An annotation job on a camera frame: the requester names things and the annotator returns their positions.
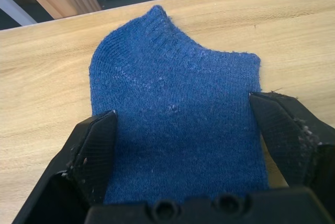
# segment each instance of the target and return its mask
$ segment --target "white object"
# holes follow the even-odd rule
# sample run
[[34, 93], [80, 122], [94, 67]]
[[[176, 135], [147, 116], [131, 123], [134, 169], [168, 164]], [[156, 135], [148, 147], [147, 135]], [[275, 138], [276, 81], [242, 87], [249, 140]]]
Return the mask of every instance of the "white object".
[[36, 21], [13, 0], [0, 0], [0, 9], [22, 26], [36, 23]]

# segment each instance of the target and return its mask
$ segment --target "wooden table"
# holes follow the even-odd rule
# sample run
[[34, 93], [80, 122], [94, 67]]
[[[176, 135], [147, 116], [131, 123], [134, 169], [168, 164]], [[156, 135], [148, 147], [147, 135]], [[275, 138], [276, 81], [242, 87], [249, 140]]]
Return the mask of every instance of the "wooden table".
[[335, 127], [335, 0], [157, 0], [0, 31], [0, 223], [91, 115], [88, 66], [99, 42], [154, 4], [203, 46], [256, 53], [264, 91], [297, 96]]

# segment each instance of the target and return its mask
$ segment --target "blue sock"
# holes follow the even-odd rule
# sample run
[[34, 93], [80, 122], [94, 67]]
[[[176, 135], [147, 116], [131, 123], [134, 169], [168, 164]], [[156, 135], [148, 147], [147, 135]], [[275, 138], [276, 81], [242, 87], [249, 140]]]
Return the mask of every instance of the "blue sock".
[[248, 102], [259, 66], [255, 54], [200, 46], [160, 6], [110, 33], [90, 66], [93, 115], [118, 114], [105, 203], [266, 189]]

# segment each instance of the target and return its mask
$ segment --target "sock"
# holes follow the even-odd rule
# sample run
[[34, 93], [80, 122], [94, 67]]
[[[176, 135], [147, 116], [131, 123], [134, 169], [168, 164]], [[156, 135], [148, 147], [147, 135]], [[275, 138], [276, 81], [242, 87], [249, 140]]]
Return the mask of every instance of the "sock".
[[90, 66], [93, 115], [118, 114], [105, 203], [266, 189], [248, 102], [259, 66], [255, 54], [200, 46], [160, 6], [111, 32]]

